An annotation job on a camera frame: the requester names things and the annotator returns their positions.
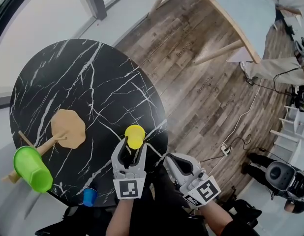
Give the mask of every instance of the white cable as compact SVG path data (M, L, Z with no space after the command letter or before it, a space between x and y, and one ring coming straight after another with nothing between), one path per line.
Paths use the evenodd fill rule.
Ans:
M255 100L256 100L256 97L257 97L257 95L258 95L258 93L259 93L261 83L262 83L262 79L261 79L260 84L259 84L259 89L258 89L258 91L257 91L257 93L256 93L256 95L255 95L255 98L254 98L253 102L252 102L251 105L250 105L249 110L248 110L246 113L243 113L243 114L239 117L239 120L236 122L236 125L235 125L233 131L232 131L232 132L228 135L228 137L224 140L224 142L223 142L222 145L225 145L225 146L227 147L227 145L225 144L225 142L226 142L227 139L229 139L230 136L235 132L235 130L236 130L236 128L237 128L237 124L239 124L239 122L240 122L240 120L241 120L241 117L244 116L244 115L246 115L246 114L248 114L248 113L250 112L250 110L251 110L251 108L252 108L252 105L254 104L254 102L255 102Z
M208 176L210 176L211 172L216 168L216 166L219 165L219 163L225 158L225 156L223 156L220 161L213 167L213 169L209 172Z
M252 102L251 105L250 105L249 110L248 110L246 113L243 113L242 115L240 115L239 120L236 122L235 128L233 129L233 131L228 135L228 137L227 137L227 138L224 140L224 142L222 143L222 145L225 145L226 148L227 148L227 145L225 144L225 142L226 142L227 139L229 139L229 137L235 132L235 130L236 130L236 128L237 128L237 125L239 124L239 122L240 122L240 120L241 120L241 117L244 116L244 115L246 115L246 114L248 114L248 113L250 112L250 110L251 110L251 108L252 108L252 105L254 104L254 102L255 102L255 100L256 100L256 97L257 97L257 95L258 95L258 93L259 93L259 90L260 90L260 87L261 87L261 83L262 83L262 79L260 80L259 89L258 89L258 91L257 91L257 93L256 93L256 95L255 95L255 98L254 98L253 102ZM223 156L223 157L220 159L220 161L219 161L219 162L213 167L213 169L209 172L208 176L210 176L210 174L212 173L212 171L220 164L220 162L221 162L224 158L225 158L225 156Z

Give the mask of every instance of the logo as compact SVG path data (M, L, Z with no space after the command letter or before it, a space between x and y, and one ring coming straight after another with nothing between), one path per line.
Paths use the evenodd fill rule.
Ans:
M119 181L121 198L138 197L137 181Z
M198 200L196 200L196 199L194 199L192 196L190 196L190 195L187 195L187 196L185 196L184 197L187 201L189 201L189 202L191 202L193 205L195 205L195 206L200 206L201 205L201 203L198 201Z
M197 188L200 196L205 200L205 202L210 201L212 197L214 197L219 191L212 184L212 182L208 179L204 184Z

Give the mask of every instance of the table edge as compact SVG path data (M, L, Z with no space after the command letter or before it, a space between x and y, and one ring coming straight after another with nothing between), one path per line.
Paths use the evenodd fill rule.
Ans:
M245 45L246 49L248 50L251 58L254 60L255 63L259 63L261 61L261 57L252 46L252 44L247 39L246 35L243 33L242 29L237 25L237 23L233 20L233 18L223 9L223 7L216 1L216 0L208 0L213 7L231 24L234 30L239 35L241 41Z

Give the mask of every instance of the khaki pants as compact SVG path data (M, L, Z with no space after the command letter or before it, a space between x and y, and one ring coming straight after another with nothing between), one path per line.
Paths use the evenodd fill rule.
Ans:
M297 67L300 67L300 65L296 58L290 57L286 59L263 59L258 64L246 62L244 70L250 79L252 79L252 77L259 77L273 81L277 74L287 72ZM304 72L300 69L282 74L275 82L295 86L304 85Z

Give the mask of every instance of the wooden handle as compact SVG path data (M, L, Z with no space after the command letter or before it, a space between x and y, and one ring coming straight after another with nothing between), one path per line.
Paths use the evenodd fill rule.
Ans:
M55 143L58 140L63 139L63 136L67 133L67 131L62 131L57 133L55 136L53 136L51 139L46 141L43 145L39 146L36 150L37 152L42 156L45 154L52 146L55 145Z
M53 136L51 139L49 139L48 141L46 141L42 146L39 146L36 150L37 152L42 156L43 154L45 154L58 140L64 139L64 135L67 133L67 131L62 131L59 132L58 134L56 134L55 136ZM34 145L23 135L20 136L26 141L26 143L28 145L30 145L31 147ZM21 177L19 176L19 174L16 173L15 170L11 171L10 174L8 176L5 176L1 179L1 181L7 181L8 179L12 182L12 183L16 183Z
M19 130L18 133L29 146L31 146L32 148L35 148L35 146L29 141L29 139L26 138L26 136L22 133L21 130Z
M20 175L16 173L15 170L11 171L7 177L2 178L2 181L9 179L12 183L16 183L20 179Z

